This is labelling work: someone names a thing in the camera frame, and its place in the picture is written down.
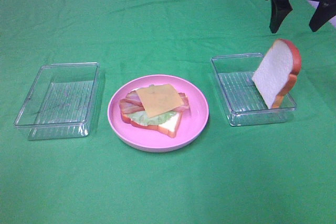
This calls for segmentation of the yellow cheese slice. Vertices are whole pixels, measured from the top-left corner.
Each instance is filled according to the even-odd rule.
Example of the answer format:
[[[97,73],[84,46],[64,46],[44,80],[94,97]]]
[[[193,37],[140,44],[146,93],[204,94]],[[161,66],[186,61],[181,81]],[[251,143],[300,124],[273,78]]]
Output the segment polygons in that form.
[[[149,117],[172,111],[183,104],[179,93],[171,84],[150,85],[137,89],[136,93]]]

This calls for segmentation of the white toast bread slice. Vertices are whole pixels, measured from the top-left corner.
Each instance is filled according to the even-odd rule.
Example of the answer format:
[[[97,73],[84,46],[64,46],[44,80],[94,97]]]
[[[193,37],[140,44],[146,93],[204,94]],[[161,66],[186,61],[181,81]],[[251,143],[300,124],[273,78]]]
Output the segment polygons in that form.
[[[120,114],[121,114],[121,119],[124,123],[131,124],[134,127],[138,127],[138,128],[145,129],[145,130],[157,131],[171,138],[174,138],[176,137],[176,134],[179,129],[179,125],[180,125],[180,122],[183,116],[183,112],[177,112],[177,113],[178,113],[177,116],[174,116],[173,118],[171,118],[170,120],[168,120],[167,122],[163,124],[149,125],[149,126],[139,125],[131,121],[131,119],[126,116],[126,114],[122,114],[122,113]]]

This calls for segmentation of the bacon strip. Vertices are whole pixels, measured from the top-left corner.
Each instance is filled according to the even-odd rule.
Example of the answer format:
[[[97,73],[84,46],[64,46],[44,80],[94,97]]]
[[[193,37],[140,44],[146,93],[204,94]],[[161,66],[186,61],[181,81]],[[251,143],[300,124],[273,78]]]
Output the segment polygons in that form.
[[[187,110],[187,109],[190,108],[189,102],[188,102],[188,97],[185,95],[185,93],[179,93],[179,96],[182,99],[183,104],[176,107],[176,108],[173,108],[172,111],[183,112],[184,110]],[[129,92],[124,99],[126,99],[127,101],[132,102],[134,104],[142,105],[142,102],[140,101],[140,98],[137,95],[135,90]]]
[[[144,111],[144,107],[142,105],[134,104],[127,101],[126,99],[120,100],[119,108],[122,114],[131,114],[139,111]]]

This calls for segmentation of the green lettuce leaf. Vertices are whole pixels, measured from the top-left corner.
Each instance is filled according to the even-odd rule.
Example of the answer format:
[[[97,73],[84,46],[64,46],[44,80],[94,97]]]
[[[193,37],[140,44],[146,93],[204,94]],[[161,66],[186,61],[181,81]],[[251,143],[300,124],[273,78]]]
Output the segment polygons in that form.
[[[143,126],[160,125],[177,115],[178,113],[175,111],[168,111],[153,117],[149,117],[144,110],[126,114],[126,116],[130,118],[131,121]]]

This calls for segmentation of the clear right plastic tray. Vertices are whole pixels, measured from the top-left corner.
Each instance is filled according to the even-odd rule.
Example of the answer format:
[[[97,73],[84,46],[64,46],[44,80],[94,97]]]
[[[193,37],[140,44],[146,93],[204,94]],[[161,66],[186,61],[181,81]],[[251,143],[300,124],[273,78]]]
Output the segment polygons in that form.
[[[211,58],[217,94],[231,126],[285,123],[294,118],[297,104],[291,95],[285,95],[280,108],[268,109],[252,81],[263,57],[258,52]]]

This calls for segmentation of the clear plastic tray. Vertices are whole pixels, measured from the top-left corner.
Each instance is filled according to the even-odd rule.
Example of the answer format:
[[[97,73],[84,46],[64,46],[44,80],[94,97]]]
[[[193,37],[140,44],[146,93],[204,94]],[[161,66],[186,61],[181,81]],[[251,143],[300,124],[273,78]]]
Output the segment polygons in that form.
[[[258,52],[211,58],[217,94],[231,126],[285,123],[294,118],[297,104],[291,95],[285,95],[280,108],[268,109],[252,81],[263,57]]]
[[[97,62],[41,66],[14,121],[30,141],[85,137],[98,99]]]

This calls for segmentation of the green tablecloth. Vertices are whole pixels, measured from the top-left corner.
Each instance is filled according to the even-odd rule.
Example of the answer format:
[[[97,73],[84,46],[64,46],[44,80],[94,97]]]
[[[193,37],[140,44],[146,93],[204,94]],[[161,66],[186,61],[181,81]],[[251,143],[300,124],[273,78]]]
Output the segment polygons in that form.
[[[303,0],[272,34],[266,0],[1,0],[1,223],[335,223],[335,29],[313,33]],[[291,40],[302,69],[287,123],[232,127],[210,60]],[[97,127],[29,141],[15,117],[39,68],[98,62]],[[203,133],[169,153],[121,142],[107,119],[128,81],[164,73],[198,86]]]

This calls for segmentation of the pink round plate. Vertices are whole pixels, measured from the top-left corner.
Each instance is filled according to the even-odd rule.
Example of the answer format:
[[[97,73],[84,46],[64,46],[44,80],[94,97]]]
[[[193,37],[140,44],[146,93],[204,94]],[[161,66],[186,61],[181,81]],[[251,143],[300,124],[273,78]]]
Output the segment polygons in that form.
[[[121,119],[119,101],[130,91],[151,84],[171,84],[177,91],[188,97],[190,109],[182,115],[176,137],[154,130],[141,129],[124,123]],[[147,152],[169,152],[193,142],[205,129],[209,107],[202,91],[191,82],[176,76],[154,74],[134,79],[121,86],[112,96],[107,110],[108,121],[115,134],[126,144]]]

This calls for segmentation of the clear left plastic tray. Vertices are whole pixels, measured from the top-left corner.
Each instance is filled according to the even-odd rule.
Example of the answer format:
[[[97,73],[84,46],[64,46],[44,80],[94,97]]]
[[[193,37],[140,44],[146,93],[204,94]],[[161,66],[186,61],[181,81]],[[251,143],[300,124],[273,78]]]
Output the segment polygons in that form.
[[[41,66],[14,121],[30,141],[85,137],[98,99],[97,62]]]

